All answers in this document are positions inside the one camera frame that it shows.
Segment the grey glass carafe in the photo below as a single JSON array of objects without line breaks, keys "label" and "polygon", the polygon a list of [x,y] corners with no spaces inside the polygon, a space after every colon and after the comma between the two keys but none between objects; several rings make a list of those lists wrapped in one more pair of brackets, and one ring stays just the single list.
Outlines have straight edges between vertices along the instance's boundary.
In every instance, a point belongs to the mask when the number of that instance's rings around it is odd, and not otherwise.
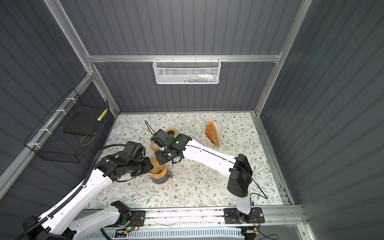
[{"label": "grey glass carafe", "polygon": [[156,183],[156,184],[162,184],[164,183],[167,179],[169,178],[173,178],[173,174],[172,173],[165,173],[164,175],[161,175],[161,174],[150,174],[150,177],[151,177],[151,180]]}]

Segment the orange coffee filter pack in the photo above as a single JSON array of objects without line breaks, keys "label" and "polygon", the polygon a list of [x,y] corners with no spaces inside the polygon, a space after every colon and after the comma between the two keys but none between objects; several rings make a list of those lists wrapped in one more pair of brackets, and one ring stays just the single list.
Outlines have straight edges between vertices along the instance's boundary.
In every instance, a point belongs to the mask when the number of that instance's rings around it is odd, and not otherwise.
[{"label": "orange coffee filter pack", "polygon": [[220,130],[218,125],[215,122],[210,122],[207,124],[206,136],[216,148],[220,147],[220,141],[221,141]]}]

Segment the orange glass carafe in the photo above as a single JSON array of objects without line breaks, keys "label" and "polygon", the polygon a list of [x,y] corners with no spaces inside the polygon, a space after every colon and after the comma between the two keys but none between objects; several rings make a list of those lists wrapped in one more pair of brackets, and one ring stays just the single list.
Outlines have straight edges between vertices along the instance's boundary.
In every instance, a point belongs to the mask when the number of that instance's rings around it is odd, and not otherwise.
[{"label": "orange glass carafe", "polygon": [[152,149],[154,152],[157,152],[157,151],[160,150],[160,149],[159,149],[159,146],[158,146],[156,143],[154,143],[152,140],[150,141],[150,147],[151,147],[151,149]]}]

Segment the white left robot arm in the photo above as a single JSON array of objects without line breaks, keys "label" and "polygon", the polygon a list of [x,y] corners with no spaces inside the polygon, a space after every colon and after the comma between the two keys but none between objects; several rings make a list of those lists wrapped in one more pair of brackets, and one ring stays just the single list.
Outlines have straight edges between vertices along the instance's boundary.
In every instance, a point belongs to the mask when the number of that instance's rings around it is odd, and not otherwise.
[{"label": "white left robot arm", "polygon": [[121,177],[130,174],[132,178],[153,169],[146,149],[135,142],[122,145],[122,151],[100,157],[99,150],[85,179],[52,208],[40,216],[31,216],[23,222],[24,232],[17,238],[29,240],[79,240],[96,230],[117,224],[130,227],[136,220],[130,208],[121,201],[115,201],[101,211],[75,220],[82,209],[102,190]]}]

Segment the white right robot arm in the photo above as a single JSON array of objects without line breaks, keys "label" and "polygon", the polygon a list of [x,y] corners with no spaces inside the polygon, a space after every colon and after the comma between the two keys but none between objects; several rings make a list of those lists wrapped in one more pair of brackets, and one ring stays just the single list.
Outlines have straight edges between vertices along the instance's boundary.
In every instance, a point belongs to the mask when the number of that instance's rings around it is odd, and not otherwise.
[{"label": "white right robot arm", "polygon": [[236,196],[237,210],[246,216],[251,214],[250,185],[253,181],[253,171],[245,155],[226,155],[184,134],[174,137],[163,130],[158,130],[151,141],[159,147],[155,155],[160,165],[179,157],[196,161],[222,174],[228,179],[227,190]]}]

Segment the yellow marker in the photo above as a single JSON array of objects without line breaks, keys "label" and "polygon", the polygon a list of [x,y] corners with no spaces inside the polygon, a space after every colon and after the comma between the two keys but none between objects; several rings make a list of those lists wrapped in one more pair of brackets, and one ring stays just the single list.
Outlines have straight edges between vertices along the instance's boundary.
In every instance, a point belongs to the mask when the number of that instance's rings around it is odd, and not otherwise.
[{"label": "yellow marker", "polygon": [[97,121],[98,122],[101,122],[102,120],[103,120],[103,118],[104,118],[104,116],[107,114],[107,112],[108,112],[108,108],[106,108],[105,110],[103,110],[103,112],[99,115],[99,117],[97,118]]}]

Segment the black flat pad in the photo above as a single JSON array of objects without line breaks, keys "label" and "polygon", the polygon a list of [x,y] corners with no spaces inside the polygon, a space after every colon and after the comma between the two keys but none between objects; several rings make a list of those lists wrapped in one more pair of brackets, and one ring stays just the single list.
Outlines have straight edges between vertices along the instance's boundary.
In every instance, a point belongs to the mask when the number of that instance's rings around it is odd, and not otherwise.
[{"label": "black flat pad", "polygon": [[101,122],[98,116],[93,114],[76,113],[75,116],[64,127],[63,132],[80,136],[93,137],[99,129]]}]

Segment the items in white basket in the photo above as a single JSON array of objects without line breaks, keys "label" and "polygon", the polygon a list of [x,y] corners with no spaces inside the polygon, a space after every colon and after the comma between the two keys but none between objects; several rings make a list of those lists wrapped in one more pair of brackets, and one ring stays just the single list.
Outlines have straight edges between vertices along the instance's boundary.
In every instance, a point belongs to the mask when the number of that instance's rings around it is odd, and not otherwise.
[{"label": "items in white basket", "polygon": [[184,83],[217,83],[219,77],[217,75],[195,75],[195,76],[184,76],[179,81]]}]

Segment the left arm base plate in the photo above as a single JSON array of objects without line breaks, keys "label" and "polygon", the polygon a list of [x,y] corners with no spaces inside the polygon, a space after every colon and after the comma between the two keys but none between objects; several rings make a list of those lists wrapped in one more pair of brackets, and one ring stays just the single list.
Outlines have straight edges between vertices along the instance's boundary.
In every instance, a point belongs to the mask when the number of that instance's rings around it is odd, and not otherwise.
[{"label": "left arm base plate", "polygon": [[120,214],[113,227],[142,227],[145,222],[146,211],[129,211]]}]

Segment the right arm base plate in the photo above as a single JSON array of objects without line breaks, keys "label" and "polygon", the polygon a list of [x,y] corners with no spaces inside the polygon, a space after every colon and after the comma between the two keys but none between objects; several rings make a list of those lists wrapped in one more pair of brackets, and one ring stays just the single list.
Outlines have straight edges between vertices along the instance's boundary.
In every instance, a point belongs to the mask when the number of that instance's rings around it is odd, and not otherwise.
[{"label": "right arm base plate", "polygon": [[224,217],[226,224],[263,224],[265,223],[264,214],[261,208],[251,208],[251,212],[246,215],[236,208],[225,208]]}]

